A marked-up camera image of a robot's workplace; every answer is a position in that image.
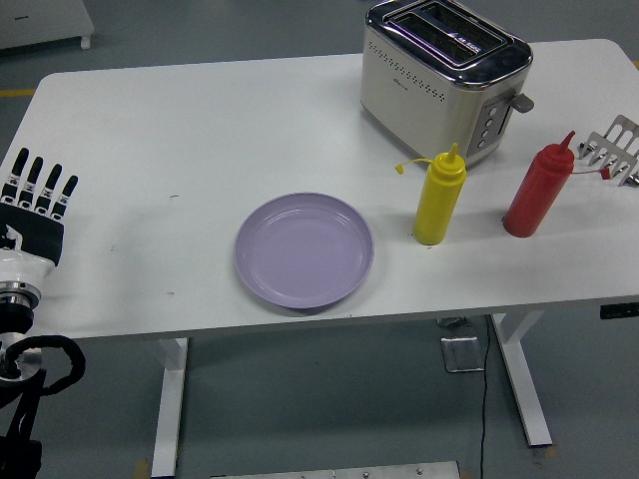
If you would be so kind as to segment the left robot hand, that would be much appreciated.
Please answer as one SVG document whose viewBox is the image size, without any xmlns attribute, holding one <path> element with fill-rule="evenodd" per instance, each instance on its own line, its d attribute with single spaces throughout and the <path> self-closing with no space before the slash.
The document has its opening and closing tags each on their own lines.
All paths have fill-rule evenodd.
<svg viewBox="0 0 639 479">
<path fill-rule="evenodd" d="M 37 288 L 58 265 L 63 248 L 62 218 L 79 179 L 73 175 L 60 187 L 62 166 L 50 170 L 41 189 L 37 182 L 44 160 L 31 161 L 19 151 L 1 184 L 1 280 Z"/>
</svg>

